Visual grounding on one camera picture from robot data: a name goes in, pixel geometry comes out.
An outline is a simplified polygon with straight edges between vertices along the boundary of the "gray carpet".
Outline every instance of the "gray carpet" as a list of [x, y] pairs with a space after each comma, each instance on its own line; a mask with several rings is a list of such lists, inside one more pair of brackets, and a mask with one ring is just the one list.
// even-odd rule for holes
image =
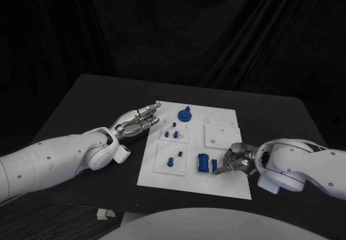
[[121, 226], [124, 213], [97, 220], [97, 207], [17, 198], [0, 206], [0, 240], [97, 240]]

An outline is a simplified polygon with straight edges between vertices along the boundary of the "robotic hand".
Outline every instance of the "robotic hand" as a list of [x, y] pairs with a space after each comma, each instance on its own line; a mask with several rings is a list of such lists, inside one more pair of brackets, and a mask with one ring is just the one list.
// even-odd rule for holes
[[[320, 151], [314, 152], [307, 144], [317, 146]], [[274, 194], [280, 188], [301, 192], [309, 180], [330, 196], [346, 200], [345, 169], [345, 151], [306, 140], [283, 138], [260, 147], [234, 143], [224, 155], [224, 166], [213, 174], [242, 171], [252, 176], [258, 171], [258, 186]]]
[[101, 169], [111, 161], [123, 163], [130, 150], [120, 140], [159, 123], [160, 103], [120, 116], [110, 128], [48, 139], [0, 157], [0, 202], [51, 188], [72, 179], [84, 169]]

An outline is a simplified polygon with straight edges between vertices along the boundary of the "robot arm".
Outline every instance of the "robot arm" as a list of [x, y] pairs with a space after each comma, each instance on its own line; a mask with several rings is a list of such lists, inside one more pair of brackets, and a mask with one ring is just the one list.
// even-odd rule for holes
[[346, 200], [346, 152], [314, 152], [304, 140], [277, 139], [258, 148], [234, 143], [225, 156], [224, 166], [213, 174], [244, 171], [248, 176], [260, 172], [258, 186], [277, 194], [280, 188], [301, 192], [309, 180], [330, 196]]
[[149, 129], [159, 118], [156, 103], [120, 116], [110, 128], [81, 135], [48, 139], [0, 157], [0, 202], [29, 192], [51, 188], [72, 179], [84, 169], [101, 169], [113, 159], [123, 163], [130, 150], [120, 140]]

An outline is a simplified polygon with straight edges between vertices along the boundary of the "black table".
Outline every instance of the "black table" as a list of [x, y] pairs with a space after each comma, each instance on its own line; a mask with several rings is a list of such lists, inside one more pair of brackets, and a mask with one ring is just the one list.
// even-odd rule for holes
[[[261, 145], [278, 139], [307, 139], [326, 146], [301, 100], [293, 97], [82, 75], [32, 143], [98, 127], [110, 127], [118, 116], [159, 101], [237, 111], [245, 143]], [[121, 141], [131, 155], [98, 171], [85, 170], [61, 185], [32, 192], [26, 198], [151, 214], [177, 208], [224, 208], [286, 221], [326, 237], [345, 237], [346, 201], [327, 196], [307, 183], [303, 192], [284, 189], [274, 195], [248, 179], [252, 200], [137, 186], [149, 130]]]

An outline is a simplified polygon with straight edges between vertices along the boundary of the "black backdrop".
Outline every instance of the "black backdrop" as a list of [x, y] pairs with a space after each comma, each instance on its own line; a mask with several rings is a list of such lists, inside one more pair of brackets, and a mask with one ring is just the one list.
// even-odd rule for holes
[[2, 154], [30, 143], [82, 73], [299, 97], [329, 146], [345, 149], [345, 7], [12, 1], [0, 17]]

